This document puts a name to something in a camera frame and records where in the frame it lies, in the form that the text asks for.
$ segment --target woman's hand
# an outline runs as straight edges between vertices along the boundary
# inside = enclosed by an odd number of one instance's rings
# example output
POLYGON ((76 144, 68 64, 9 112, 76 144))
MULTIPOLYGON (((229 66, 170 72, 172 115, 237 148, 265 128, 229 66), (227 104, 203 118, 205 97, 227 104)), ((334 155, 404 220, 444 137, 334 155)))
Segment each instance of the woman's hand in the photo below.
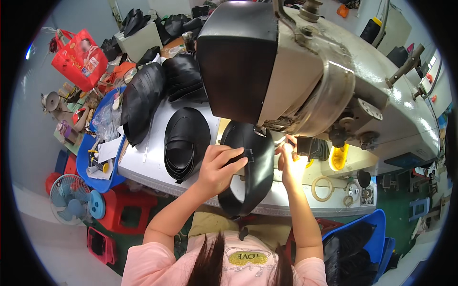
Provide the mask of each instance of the woman's hand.
MULTIPOLYGON (((297 146, 297 140, 291 135, 286 135, 297 146)), ((289 143, 282 143, 275 150, 275 154, 281 153, 278 159, 278 169, 283 171, 282 181, 288 192, 302 190, 302 177, 304 176, 305 167, 307 166, 307 157, 298 156, 299 160, 294 162, 292 152, 297 152, 297 147, 292 147, 289 143)))
POLYGON ((199 179, 196 182, 199 193, 205 200, 226 190, 230 186, 232 176, 247 164, 248 158, 244 157, 224 166, 229 159, 242 154, 243 150, 243 147, 232 149, 226 145, 208 146, 199 171, 199 179))

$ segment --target gold sequin heart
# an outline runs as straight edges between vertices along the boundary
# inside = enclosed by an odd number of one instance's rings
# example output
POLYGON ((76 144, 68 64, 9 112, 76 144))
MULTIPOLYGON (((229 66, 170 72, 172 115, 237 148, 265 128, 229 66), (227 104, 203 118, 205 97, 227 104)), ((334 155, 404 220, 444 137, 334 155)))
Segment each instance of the gold sequin heart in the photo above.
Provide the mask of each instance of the gold sequin heart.
POLYGON ((248 262, 265 264, 267 262, 267 256, 260 252, 237 251, 229 256, 229 262, 236 266, 244 266, 248 262))

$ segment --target white box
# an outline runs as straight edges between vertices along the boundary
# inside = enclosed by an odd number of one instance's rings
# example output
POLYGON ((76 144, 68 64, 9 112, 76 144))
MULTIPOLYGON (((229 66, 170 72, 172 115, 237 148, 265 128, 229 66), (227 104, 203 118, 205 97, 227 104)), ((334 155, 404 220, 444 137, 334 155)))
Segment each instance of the white box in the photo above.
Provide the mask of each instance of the white box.
POLYGON ((118 32, 114 37, 118 41, 121 51, 127 53, 134 62, 138 62, 145 52, 152 47, 159 46, 162 49, 161 38, 154 21, 149 21, 145 27, 129 37, 125 38, 124 32, 118 32))

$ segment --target industrial sewing machine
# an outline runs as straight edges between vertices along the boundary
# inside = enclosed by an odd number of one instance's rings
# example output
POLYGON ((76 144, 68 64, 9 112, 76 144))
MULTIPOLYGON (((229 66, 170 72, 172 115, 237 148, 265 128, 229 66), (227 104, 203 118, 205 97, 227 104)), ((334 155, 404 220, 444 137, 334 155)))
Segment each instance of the industrial sewing machine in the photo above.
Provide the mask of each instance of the industrial sewing machine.
POLYGON ((300 10, 272 3, 273 9, 223 3, 202 28, 197 60, 215 116, 255 124, 260 136, 267 130, 299 136, 303 155, 314 137, 336 148, 351 145, 344 169, 327 172, 334 177, 436 160, 436 119, 424 89, 404 75, 421 45, 398 69, 360 37, 320 18, 320 1, 300 10))

